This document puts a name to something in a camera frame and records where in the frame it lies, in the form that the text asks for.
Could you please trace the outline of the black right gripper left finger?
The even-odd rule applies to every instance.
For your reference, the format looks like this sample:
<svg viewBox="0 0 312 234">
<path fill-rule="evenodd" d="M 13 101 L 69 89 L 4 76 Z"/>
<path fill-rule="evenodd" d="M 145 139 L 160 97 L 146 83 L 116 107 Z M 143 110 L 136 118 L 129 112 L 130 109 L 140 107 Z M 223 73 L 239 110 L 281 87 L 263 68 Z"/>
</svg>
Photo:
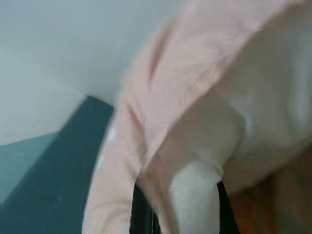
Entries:
<svg viewBox="0 0 312 234">
<path fill-rule="evenodd" d="M 133 193 L 132 234 L 161 234 L 158 217 L 137 184 Z"/>
</svg>

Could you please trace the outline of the pink and white pillow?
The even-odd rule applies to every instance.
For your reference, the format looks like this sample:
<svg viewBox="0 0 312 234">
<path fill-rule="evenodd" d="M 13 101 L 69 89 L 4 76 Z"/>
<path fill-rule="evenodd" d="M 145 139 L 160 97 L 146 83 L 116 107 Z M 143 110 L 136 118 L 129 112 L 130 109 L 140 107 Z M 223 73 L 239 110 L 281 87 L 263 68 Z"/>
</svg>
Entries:
<svg viewBox="0 0 312 234">
<path fill-rule="evenodd" d="M 250 187 L 312 145 L 312 0 L 187 0 L 124 80 L 82 234 L 219 234 L 218 183 Z"/>
</svg>

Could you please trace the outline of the teal upholstered furniture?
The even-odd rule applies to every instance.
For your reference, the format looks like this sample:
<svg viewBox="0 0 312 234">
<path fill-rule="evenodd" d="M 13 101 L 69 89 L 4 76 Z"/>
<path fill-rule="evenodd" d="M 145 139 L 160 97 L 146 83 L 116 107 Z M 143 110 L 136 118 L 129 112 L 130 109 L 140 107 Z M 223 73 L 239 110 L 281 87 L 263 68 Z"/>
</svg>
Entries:
<svg viewBox="0 0 312 234">
<path fill-rule="evenodd" d="M 0 206 L 0 234 L 81 234 L 97 154 L 113 108 L 88 97 Z"/>
</svg>

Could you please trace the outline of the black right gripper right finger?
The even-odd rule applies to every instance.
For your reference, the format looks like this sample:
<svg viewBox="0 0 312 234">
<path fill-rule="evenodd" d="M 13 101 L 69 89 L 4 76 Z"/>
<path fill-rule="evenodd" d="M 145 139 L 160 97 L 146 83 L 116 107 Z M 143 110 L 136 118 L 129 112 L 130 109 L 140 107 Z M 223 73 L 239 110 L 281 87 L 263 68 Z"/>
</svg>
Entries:
<svg viewBox="0 0 312 234">
<path fill-rule="evenodd" d="M 219 234 L 240 234 L 223 182 L 217 183 L 219 195 Z"/>
</svg>

